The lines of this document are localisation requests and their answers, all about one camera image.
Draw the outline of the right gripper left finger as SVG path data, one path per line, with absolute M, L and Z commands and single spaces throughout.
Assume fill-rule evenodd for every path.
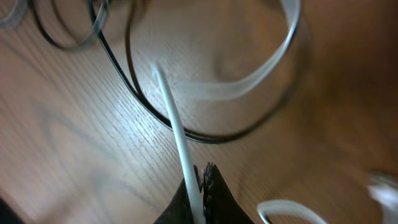
M 171 202 L 154 224 L 194 224 L 185 179 L 182 179 Z

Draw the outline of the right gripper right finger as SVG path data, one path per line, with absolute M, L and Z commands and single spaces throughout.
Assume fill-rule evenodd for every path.
M 209 162 L 203 177 L 203 204 L 207 224 L 254 223 L 235 201 L 216 164 Z

